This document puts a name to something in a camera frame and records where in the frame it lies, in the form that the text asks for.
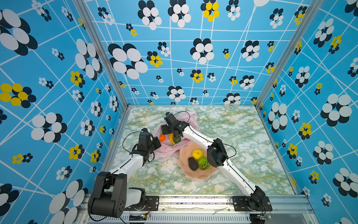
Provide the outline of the green fake kiwi half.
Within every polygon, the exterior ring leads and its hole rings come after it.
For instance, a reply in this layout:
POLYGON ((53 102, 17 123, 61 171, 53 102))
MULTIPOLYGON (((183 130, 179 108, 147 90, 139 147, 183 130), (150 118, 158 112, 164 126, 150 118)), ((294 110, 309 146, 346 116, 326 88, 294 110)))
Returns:
POLYGON ((198 160, 198 167, 200 170, 207 170, 210 168, 210 163, 208 162, 206 157, 202 157, 198 160))

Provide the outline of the orange fake carrot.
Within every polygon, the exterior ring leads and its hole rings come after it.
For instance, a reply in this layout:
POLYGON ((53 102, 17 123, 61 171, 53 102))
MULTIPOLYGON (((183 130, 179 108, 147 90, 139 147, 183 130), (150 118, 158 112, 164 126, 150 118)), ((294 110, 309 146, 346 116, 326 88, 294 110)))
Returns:
POLYGON ((159 140, 160 140, 161 142, 164 142, 165 139, 166 139, 166 136, 165 136, 165 135, 163 135, 163 134, 160 134, 160 135, 159 135, 159 140))

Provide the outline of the dark green fake avocado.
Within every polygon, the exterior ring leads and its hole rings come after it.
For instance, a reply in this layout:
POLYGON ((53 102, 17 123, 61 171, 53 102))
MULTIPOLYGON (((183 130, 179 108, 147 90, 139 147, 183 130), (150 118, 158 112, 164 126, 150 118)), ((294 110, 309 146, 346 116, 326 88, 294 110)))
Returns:
POLYGON ((198 162, 193 158, 188 158, 188 166, 192 171, 196 171, 199 168, 198 162))

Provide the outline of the green fake lime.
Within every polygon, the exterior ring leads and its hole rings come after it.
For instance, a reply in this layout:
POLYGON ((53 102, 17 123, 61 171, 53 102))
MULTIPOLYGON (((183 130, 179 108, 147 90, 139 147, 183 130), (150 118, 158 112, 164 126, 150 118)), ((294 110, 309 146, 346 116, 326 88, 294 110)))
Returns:
POLYGON ((177 144, 177 143, 181 142, 181 136, 180 135, 174 135, 173 140, 174 140, 175 144, 177 144))

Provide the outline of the peach scalloped plastic bowl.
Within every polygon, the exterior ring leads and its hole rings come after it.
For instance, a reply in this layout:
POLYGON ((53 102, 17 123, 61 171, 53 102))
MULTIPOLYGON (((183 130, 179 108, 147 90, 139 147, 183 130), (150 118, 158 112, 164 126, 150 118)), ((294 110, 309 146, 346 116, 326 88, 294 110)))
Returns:
POLYGON ((180 149, 178 165, 187 177, 199 180, 208 179, 217 171, 209 164, 207 152, 193 142, 180 149))

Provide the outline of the yellow fake pear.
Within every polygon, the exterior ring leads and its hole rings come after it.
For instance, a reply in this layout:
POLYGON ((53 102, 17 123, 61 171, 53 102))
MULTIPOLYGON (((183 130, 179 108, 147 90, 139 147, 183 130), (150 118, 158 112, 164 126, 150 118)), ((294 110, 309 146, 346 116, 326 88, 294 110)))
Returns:
POLYGON ((196 149, 196 150, 194 150, 194 151, 192 152, 192 157, 193 157, 195 160, 199 161, 201 158, 204 157, 204 153, 203 153, 202 150, 196 149))

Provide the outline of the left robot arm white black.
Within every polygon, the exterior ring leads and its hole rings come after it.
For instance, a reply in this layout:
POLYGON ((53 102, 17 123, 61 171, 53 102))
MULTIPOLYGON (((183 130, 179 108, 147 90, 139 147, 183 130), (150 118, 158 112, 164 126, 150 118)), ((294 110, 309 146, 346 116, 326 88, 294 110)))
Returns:
POLYGON ((130 188, 127 182, 149 161, 150 155, 161 147, 161 143, 147 128, 143 128, 138 134, 138 143, 133 146, 129 157, 112 171, 98 174, 88 202, 90 219, 95 220, 93 215, 120 218, 128 207, 133 209, 145 207, 145 189, 130 188))

